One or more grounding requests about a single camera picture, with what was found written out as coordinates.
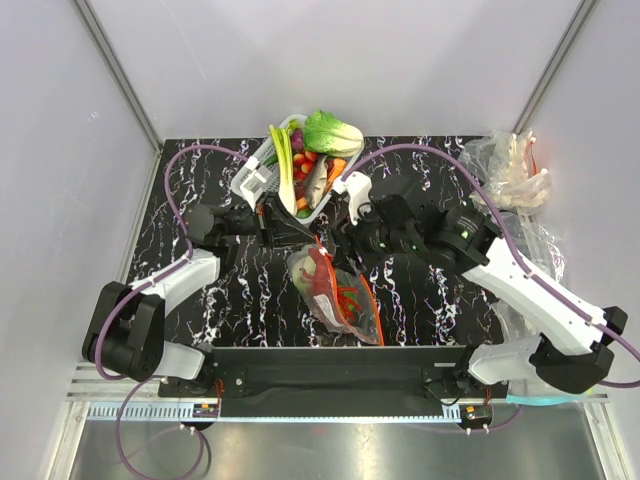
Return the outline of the round green cabbage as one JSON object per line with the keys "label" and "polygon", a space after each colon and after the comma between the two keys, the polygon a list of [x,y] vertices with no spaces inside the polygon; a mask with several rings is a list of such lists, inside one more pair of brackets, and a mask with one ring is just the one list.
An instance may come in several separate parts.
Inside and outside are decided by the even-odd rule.
{"label": "round green cabbage", "polygon": [[291,277],[296,288],[306,293],[315,276],[316,263],[310,256],[296,260],[291,268]]}

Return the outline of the clear zip bag orange zipper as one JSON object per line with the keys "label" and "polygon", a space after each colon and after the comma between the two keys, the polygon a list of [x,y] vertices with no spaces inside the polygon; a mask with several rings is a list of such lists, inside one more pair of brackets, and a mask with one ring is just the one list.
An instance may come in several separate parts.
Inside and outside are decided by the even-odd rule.
{"label": "clear zip bag orange zipper", "polygon": [[319,243],[304,245],[286,260],[296,289],[325,327],[351,334],[370,345],[384,345],[377,300],[362,274],[334,265],[334,258]]}

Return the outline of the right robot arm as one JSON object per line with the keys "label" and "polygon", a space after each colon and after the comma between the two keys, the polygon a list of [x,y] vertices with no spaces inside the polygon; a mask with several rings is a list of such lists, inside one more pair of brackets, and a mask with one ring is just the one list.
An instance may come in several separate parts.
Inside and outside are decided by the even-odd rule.
{"label": "right robot arm", "polygon": [[449,270],[491,292],[533,324],[521,340],[465,349],[454,384],[476,396],[498,382],[540,380],[568,394],[603,382],[614,354],[612,337],[627,315],[580,299],[524,257],[489,216],[472,207],[442,210],[411,180],[372,184],[355,172],[334,181],[349,215],[332,230],[336,266],[351,273],[404,254]]}

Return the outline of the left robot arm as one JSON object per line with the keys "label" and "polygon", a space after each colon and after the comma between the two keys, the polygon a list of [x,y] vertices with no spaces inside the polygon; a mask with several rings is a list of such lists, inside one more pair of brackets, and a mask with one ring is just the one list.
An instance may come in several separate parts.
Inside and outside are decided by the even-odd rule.
{"label": "left robot arm", "polygon": [[137,382],[173,377],[193,395],[203,396],[215,386],[212,362],[200,349],[165,340],[166,317],[230,271],[237,237],[253,237],[268,249],[312,243],[315,238],[275,194],[265,195],[256,206],[194,204],[183,220],[190,250],[145,279],[105,285],[81,354],[103,377]]}

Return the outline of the green bell pepper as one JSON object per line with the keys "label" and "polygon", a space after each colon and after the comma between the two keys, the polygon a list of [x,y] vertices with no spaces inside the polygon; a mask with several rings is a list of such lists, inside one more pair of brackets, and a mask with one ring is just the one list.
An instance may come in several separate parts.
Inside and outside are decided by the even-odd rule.
{"label": "green bell pepper", "polygon": [[361,311],[361,307],[357,300],[353,297],[351,292],[347,292],[342,296],[342,309],[345,311],[345,315],[349,318],[353,317],[356,312]]}

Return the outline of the red toy lobster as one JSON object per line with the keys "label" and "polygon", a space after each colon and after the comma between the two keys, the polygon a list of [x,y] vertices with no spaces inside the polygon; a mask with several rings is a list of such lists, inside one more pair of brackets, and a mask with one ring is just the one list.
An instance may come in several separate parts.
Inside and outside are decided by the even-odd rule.
{"label": "red toy lobster", "polygon": [[356,319],[356,313],[349,318],[342,309],[342,296],[351,292],[357,300],[358,290],[355,287],[339,283],[337,275],[331,264],[330,256],[319,247],[310,247],[307,250],[316,263],[315,276],[306,294],[310,296],[317,307],[321,317],[331,326],[339,327],[352,323]]}

